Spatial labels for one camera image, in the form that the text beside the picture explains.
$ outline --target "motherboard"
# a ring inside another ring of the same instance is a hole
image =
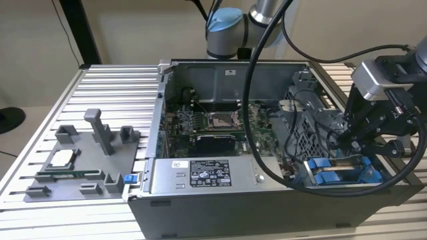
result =
[[[232,111],[208,111],[209,107],[203,108],[197,104],[199,109],[181,105],[176,111],[167,113],[169,157],[251,155],[243,128],[243,110],[236,105]],[[260,156],[280,159],[279,141],[261,103],[249,104],[249,124]]]

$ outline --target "green circuit board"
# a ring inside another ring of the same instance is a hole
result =
[[[281,157],[272,124],[265,110],[259,104],[249,105],[249,126],[261,157]],[[244,156],[252,151],[245,138],[243,111],[196,112],[180,109],[169,115],[169,153],[172,158]],[[228,136],[232,138],[233,149],[217,151],[208,155],[197,152],[200,137]]]

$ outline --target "wire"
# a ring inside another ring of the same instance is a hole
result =
[[[295,135],[295,127],[296,127],[296,121],[297,121],[297,109],[296,109],[296,105],[295,105],[295,101],[296,101],[296,95],[300,93],[300,92],[311,92],[313,93],[312,90],[308,90],[308,89],[301,89],[299,91],[296,91],[296,93],[291,96],[291,100],[292,100],[292,104],[293,104],[293,118],[292,118],[292,124],[291,124],[291,128],[288,130],[288,135],[287,135],[287,138],[285,138],[285,141],[284,141],[284,145],[283,145],[283,148],[284,148],[284,153],[285,155],[291,158],[291,160],[293,162],[299,162],[300,164],[304,163],[303,160],[300,160],[295,155],[292,155],[288,151],[288,144],[289,144],[289,141],[291,141],[291,137],[292,135]]]
[[[421,120],[421,117],[417,115],[413,115],[408,118],[415,124],[417,135],[419,135],[419,141],[416,145],[416,151],[413,157],[409,159],[407,165],[403,167],[401,171],[385,182],[381,184],[373,186],[372,188],[365,188],[363,190],[353,191],[352,189],[349,191],[327,191],[324,189],[311,189],[307,188],[299,184],[295,184],[293,182],[289,182],[287,179],[283,179],[283,177],[277,176],[267,167],[265,163],[263,162],[261,156],[259,151],[256,150],[256,144],[253,142],[253,136],[252,136],[252,130],[249,126],[249,91],[251,91],[251,82],[252,82],[252,76],[253,76],[253,70],[256,66],[257,59],[260,57],[263,48],[265,46],[265,42],[269,38],[269,35],[275,29],[275,26],[280,20],[280,17],[285,14],[285,11],[291,5],[293,0],[284,0],[271,21],[269,24],[261,34],[261,37],[259,39],[257,45],[253,50],[253,54],[251,56],[245,76],[244,76],[244,85],[243,85],[243,127],[245,132],[245,138],[248,145],[252,149],[252,155],[255,158],[255,161],[260,167],[260,169],[265,172],[265,174],[280,184],[287,186],[288,188],[292,188],[295,190],[299,190],[304,193],[324,196],[324,197],[340,197],[340,198],[348,198],[348,197],[360,197],[369,195],[372,193],[376,193],[379,191],[383,191],[388,187],[393,186],[399,181],[401,181],[405,176],[412,172],[417,164],[420,163],[420,160],[424,155],[424,151],[427,148],[427,130],[425,126]]]
[[[363,157],[363,155],[361,154],[353,154],[353,155],[349,155],[349,156],[345,156],[345,157],[329,158],[329,160],[347,160],[347,159],[352,159],[355,157]]]
[[[203,16],[203,19],[204,19],[204,21],[208,21],[208,15],[207,15],[207,12],[205,12],[205,10],[204,10],[204,8],[203,8],[203,5],[201,5],[201,3],[200,3],[200,0],[189,0],[193,4],[195,4],[195,6],[197,7],[197,9],[199,9],[199,12],[200,12],[200,14],[201,14],[201,16]]]
[[[193,102],[195,102],[196,104],[199,104],[199,106],[200,106],[200,108],[203,109],[203,111],[208,114],[208,111],[207,111],[205,108],[201,106],[201,104],[197,102],[197,100],[193,100]]]
[[[205,21],[205,26],[204,26],[204,38],[205,39],[208,38],[209,24],[212,22],[213,15],[215,15],[216,11],[219,10],[221,3],[223,3],[223,0],[217,0],[217,1],[213,0],[211,8],[208,10],[208,16],[207,16],[207,21]]]
[[[65,35],[66,35],[68,45],[69,45],[69,49],[70,49],[74,61],[77,62],[77,67],[80,67],[80,62],[78,62],[78,59],[77,59],[77,56],[76,56],[76,53],[74,53],[74,50],[73,50],[72,41],[69,39],[69,35],[68,35],[68,32],[66,32],[64,24],[62,24],[62,20],[61,20],[61,17],[60,17],[58,10],[56,8],[53,0],[50,0],[50,2],[52,2],[52,5],[53,5],[53,8],[54,8],[54,12],[56,12],[56,16],[57,16],[57,19],[58,19],[58,23],[60,23],[61,29],[64,30]]]
[[[287,28],[285,28],[285,16],[283,15],[281,16],[281,32],[283,32],[283,36],[284,36],[284,39],[288,43],[288,45],[292,47],[292,49],[295,50],[295,52],[297,52],[304,58],[307,58],[308,60],[311,61],[315,61],[317,63],[321,63],[321,64],[333,64],[333,63],[339,63],[339,62],[343,62],[348,59],[352,59],[363,54],[367,54],[367,53],[371,53],[373,51],[377,51],[377,50],[384,50],[384,49],[401,49],[403,51],[408,52],[411,49],[409,49],[409,45],[401,45],[401,44],[387,44],[387,45],[380,45],[380,46],[375,46],[375,47],[371,47],[365,50],[361,50],[361,51],[357,51],[347,56],[343,56],[340,58],[336,58],[336,59],[332,59],[332,60],[324,60],[324,59],[319,59],[319,58],[315,58],[312,56],[309,56],[307,53],[304,53],[297,47],[296,45],[293,44],[293,42],[291,41],[291,38],[288,36],[288,33],[287,33]]]
[[[5,151],[0,151],[0,154],[9,155],[9,156],[12,156],[12,157],[14,157],[14,158],[18,157],[17,155],[14,155],[14,154],[12,154],[12,153],[8,153],[8,152],[5,152]]]
[[[323,146],[323,141],[321,141],[320,131],[319,131],[319,123],[316,121],[313,121],[313,130],[315,130],[315,136],[319,142],[319,147],[323,149],[323,151],[325,151],[327,157],[329,158],[332,154],[329,152],[329,149],[325,146]]]

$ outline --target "floor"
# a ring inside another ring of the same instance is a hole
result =
[[[25,121],[12,131],[0,134],[0,151],[18,155],[40,123],[48,115],[50,106],[21,107],[26,114]],[[0,179],[14,161],[14,157],[0,153]]]

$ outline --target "black chair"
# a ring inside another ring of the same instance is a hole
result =
[[[17,107],[0,109],[0,134],[13,130],[25,120],[25,112]]]

